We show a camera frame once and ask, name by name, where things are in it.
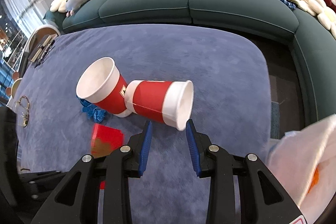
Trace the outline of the dark notebook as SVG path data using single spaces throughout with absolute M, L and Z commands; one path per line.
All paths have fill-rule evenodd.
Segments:
M 42 63 L 57 37 L 58 34 L 48 34 L 43 36 L 37 43 L 34 43 L 35 45 L 30 51 L 29 61 L 35 68 Z

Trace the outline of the red paper packet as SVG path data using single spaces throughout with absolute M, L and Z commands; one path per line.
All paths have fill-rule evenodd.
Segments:
M 121 130 L 95 123 L 91 137 L 91 155 L 97 159 L 108 156 L 123 145 Z

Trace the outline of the round side chair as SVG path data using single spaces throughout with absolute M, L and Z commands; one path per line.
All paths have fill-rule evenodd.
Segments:
M 29 61 L 29 55 L 30 51 L 35 45 L 34 43 L 37 43 L 43 36 L 48 34 L 58 34 L 58 36 L 60 36 L 60 31 L 51 24 L 44 24 L 42 26 L 39 26 L 29 37 L 26 45 L 23 48 L 23 55 L 18 70 L 19 77 L 23 77 L 28 65 L 31 64 L 31 62 Z

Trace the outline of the orange plastic bag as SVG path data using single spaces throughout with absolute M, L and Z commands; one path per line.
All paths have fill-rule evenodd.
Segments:
M 319 168 L 318 168 L 318 166 L 317 166 L 317 168 L 315 169 L 313 178 L 312 178 L 312 180 L 311 180 L 311 184 L 310 184 L 308 193 L 312 190 L 312 188 L 313 188 L 315 185 L 318 184 L 318 182 L 319 182 Z

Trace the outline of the red paper cup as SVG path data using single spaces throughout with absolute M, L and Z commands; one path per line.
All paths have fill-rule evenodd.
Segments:
M 125 105 L 131 112 L 183 131 L 194 102 L 192 81 L 134 80 L 126 88 Z
M 125 118 L 131 114 L 125 106 L 127 83 L 111 57 L 93 62 L 80 76 L 76 95 L 107 112 Z

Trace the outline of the white lined trash bin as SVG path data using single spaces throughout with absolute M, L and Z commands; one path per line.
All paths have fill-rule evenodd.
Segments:
M 266 166 L 307 223 L 315 223 L 335 194 L 335 114 L 301 131 L 286 132 L 271 149 Z M 319 182 L 308 193 L 317 166 Z

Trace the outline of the teal sectional sofa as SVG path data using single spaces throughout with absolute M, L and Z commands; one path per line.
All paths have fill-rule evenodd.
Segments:
M 171 23 L 254 34 L 287 43 L 305 123 L 335 113 L 335 38 L 315 17 L 280 0 L 91 0 L 74 16 L 47 11 L 61 32 L 120 24 Z

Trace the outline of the blue wrapper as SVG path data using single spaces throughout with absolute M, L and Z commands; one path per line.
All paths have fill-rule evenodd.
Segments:
M 93 120 L 95 123 L 101 123 L 105 119 L 106 110 L 79 97 L 78 100 L 81 104 L 81 111 L 86 114 L 88 119 Z

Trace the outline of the blue beaded item on sofa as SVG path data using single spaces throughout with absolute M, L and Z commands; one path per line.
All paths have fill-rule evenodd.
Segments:
M 284 5 L 286 5 L 292 11 L 297 8 L 296 4 L 291 1 L 288 1 L 288 0 L 279 0 L 279 1 L 281 1 Z

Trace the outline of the white flower cushion right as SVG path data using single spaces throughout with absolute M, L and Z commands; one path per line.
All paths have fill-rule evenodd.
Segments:
M 324 0 L 288 0 L 304 12 L 315 17 L 335 38 L 335 12 L 327 7 Z

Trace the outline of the glass ashtray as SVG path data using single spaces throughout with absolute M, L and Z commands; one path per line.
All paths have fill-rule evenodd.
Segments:
M 17 124 L 21 127 L 26 127 L 30 117 L 30 102 L 27 96 L 21 96 L 15 102 L 15 113 L 17 115 Z

